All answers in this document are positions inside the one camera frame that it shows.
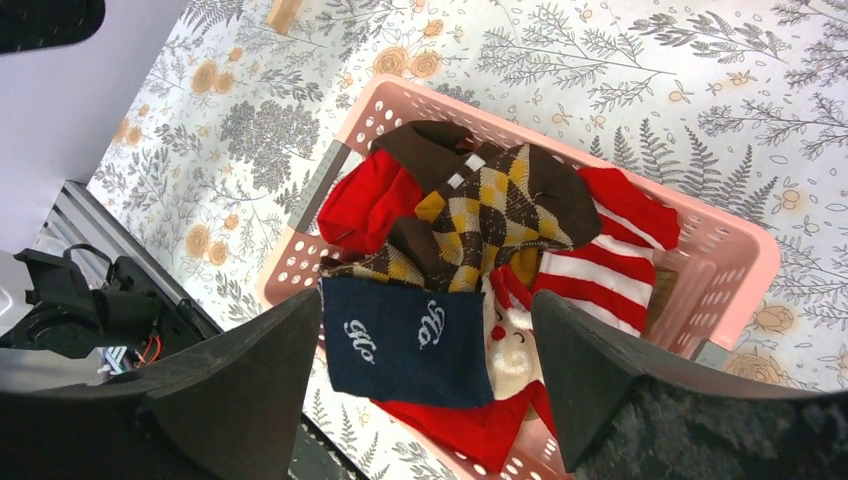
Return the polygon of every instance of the wooden stick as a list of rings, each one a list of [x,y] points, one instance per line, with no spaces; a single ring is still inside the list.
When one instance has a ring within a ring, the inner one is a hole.
[[[294,23],[301,3],[303,3],[303,0],[276,0],[265,21],[268,25],[271,25],[275,32],[286,35],[292,23]]]

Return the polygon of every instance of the navy blue cloth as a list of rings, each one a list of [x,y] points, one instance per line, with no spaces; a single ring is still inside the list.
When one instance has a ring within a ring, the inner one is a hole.
[[[334,390],[450,408],[494,401],[482,293],[425,292],[354,277],[322,278],[320,288]]]

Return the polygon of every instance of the floral pattern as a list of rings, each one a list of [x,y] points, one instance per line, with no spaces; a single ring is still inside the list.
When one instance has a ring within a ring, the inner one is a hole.
[[[780,273],[725,369],[845,388],[848,2],[316,0],[287,35],[270,4],[189,0],[89,185],[224,328],[260,311],[316,161],[389,73],[766,228]],[[319,360],[309,389],[369,475],[452,477]]]

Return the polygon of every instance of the white robot part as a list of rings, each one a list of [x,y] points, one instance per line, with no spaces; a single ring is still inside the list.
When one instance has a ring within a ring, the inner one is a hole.
[[[32,310],[32,305],[26,302],[26,292],[33,288],[26,264],[0,250],[0,335],[14,328]]]

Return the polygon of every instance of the pink plastic basket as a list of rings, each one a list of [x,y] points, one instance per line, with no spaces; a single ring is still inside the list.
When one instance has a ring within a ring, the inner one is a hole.
[[[403,122],[425,119],[463,125],[477,141],[505,147],[534,143],[567,163],[612,167],[580,150],[393,76],[379,76],[365,87],[337,139],[366,155],[378,135]],[[657,259],[659,266],[677,271],[679,280],[647,340],[685,358],[691,358],[705,340],[732,349],[777,275],[777,242],[752,223],[645,178],[625,174],[647,194],[677,209],[683,227],[679,248]],[[263,303],[279,303],[294,291],[313,285],[317,261],[327,252],[334,254],[337,249],[319,237],[291,231],[284,234],[260,273],[258,289]],[[458,475],[490,478],[462,455],[414,434]],[[565,469],[556,449],[556,440],[541,421],[525,422],[502,477],[561,477]]]

